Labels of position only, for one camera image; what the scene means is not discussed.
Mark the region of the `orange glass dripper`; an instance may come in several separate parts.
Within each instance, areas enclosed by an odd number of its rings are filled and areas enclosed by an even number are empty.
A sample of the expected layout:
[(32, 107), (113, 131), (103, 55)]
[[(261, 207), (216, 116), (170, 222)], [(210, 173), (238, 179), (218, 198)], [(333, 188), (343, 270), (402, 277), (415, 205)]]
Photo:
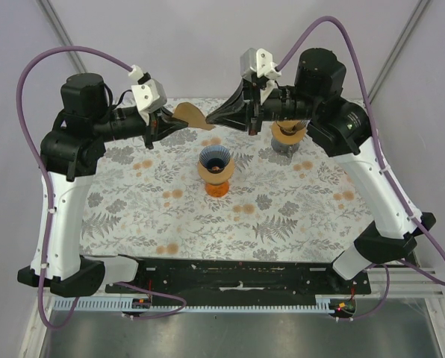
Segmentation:
[(228, 181), (221, 184), (206, 183), (205, 191), (211, 197), (221, 198), (228, 193), (229, 187), (230, 185)]

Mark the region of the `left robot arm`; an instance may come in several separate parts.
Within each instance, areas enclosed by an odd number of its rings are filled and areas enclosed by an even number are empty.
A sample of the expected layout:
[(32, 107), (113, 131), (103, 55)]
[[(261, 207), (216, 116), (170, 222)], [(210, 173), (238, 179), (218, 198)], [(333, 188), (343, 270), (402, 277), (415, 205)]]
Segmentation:
[(94, 73), (73, 75), (61, 87), (63, 109), (40, 144), (40, 168), (46, 170), (43, 194), (51, 203), (43, 209), (35, 256), (18, 271), (20, 283), (43, 285), (64, 298), (91, 296), (118, 282), (134, 293), (147, 287), (148, 275), (137, 258), (80, 253), (85, 201), (106, 143), (140, 136), (151, 149), (154, 142), (187, 127), (172, 118), (162, 85), (149, 75), (131, 93), (135, 106), (112, 105), (112, 92)]

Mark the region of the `glass coffee server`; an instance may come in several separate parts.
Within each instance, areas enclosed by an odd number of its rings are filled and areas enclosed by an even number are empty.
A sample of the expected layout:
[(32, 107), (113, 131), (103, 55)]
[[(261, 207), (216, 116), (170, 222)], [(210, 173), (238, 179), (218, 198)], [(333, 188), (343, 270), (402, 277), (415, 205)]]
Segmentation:
[(274, 152), (285, 155), (286, 157), (292, 157), (299, 149), (299, 143), (292, 145), (284, 144), (283, 142), (279, 142), (275, 137), (271, 139), (271, 146)]

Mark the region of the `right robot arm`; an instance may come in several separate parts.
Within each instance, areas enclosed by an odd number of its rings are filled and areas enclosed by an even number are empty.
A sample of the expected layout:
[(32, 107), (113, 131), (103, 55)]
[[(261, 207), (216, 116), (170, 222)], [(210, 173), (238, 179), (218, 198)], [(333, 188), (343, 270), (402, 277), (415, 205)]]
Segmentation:
[(256, 135), (264, 121), (303, 121), (313, 142), (348, 174), (370, 209), (373, 221), (332, 262), (327, 288), (343, 293), (352, 279), (371, 264), (406, 258), (416, 236), (436, 222), (432, 213), (414, 204), (392, 186), (393, 172), (376, 156), (366, 111), (342, 97), (346, 67), (324, 48), (310, 48), (299, 57), (295, 82), (280, 87), (273, 56), (265, 49), (247, 50), (240, 59), (242, 80), (235, 93), (206, 122)]

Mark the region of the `brown paper coffee filter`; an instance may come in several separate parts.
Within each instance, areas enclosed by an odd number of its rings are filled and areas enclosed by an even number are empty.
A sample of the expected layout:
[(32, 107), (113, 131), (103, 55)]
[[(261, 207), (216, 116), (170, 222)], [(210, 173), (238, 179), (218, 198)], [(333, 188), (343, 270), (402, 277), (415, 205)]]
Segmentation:
[(276, 124), (279, 126), (280, 131), (287, 136), (292, 136), (295, 133), (305, 129), (306, 123), (302, 120), (285, 120), (278, 121)]

